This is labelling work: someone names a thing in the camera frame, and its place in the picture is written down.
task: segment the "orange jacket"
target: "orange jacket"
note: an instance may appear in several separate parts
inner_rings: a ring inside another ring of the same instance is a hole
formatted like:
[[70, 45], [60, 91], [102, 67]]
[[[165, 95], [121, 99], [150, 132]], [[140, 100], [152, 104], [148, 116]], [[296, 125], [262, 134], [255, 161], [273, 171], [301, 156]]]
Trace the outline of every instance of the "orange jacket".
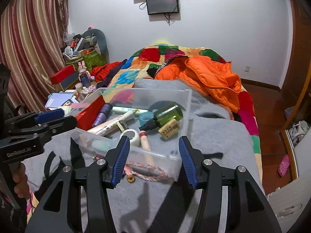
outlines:
[[231, 62], [223, 64], [207, 56], [176, 57], [155, 76], [158, 80], [177, 78], [196, 87], [204, 95], [210, 94], [233, 112], [238, 112], [241, 80], [232, 73]]

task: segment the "curtain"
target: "curtain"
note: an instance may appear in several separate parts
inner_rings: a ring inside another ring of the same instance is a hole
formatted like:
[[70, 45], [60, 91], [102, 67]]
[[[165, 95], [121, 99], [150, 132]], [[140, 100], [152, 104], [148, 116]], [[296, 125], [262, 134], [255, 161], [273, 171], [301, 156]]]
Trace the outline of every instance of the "curtain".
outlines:
[[56, 0], [56, 10], [60, 22], [60, 34], [63, 37], [63, 32], [67, 32], [68, 27], [68, 0]]
[[0, 61], [11, 70], [14, 106], [45, 111], [49, 77], [64, 67], [55, 0], [12, 0], [1, 15]]

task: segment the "baseboard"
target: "baseboard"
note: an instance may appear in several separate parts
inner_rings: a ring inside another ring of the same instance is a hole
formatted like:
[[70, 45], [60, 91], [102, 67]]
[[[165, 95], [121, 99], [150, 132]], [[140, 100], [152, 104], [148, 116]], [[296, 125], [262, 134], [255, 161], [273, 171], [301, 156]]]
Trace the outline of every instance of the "baseboard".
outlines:
[[249, 85], [259, 86], [259, 87], [263, 87], [263, 88], [274, 89], [274, 90], [277, 90], [279, 92], [281, 91], [281, 89], [278, 86], [263, 83], [260, 81], [241, 79], [241, 82], [242, 82], [242, 84], [249, 84]]

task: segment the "wooden floor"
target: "wooden floor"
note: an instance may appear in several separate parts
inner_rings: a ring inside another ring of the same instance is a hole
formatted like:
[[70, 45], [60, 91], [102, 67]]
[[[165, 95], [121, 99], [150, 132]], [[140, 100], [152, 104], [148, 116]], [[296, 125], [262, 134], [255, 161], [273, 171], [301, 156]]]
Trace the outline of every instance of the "wooden floor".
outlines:
[[262, 185], [265, 193], [269, 194], [290, 181], [289, 171], [282, 178], [277, 172], [279, 163], [286, 154], [279, 135], [285, 123], [286, 105], [277, 90], [246, 84], [243, 86], [254, 101], [262, 155]]

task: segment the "human hand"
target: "human hand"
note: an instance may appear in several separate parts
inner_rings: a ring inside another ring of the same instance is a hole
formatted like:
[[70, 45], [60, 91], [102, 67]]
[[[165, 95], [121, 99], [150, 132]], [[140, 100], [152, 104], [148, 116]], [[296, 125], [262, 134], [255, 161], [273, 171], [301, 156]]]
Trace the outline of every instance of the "human hand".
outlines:
[[13, 172], [12, 177], [16, 182], [16, 186], [14, 187], [15, 193], [19, 198], [30, 198], [29, 194], [29, 186], [27, 183], [27, 175], [25, 174], [26, 168], [23, 163], [19, 164], [19, 167]]

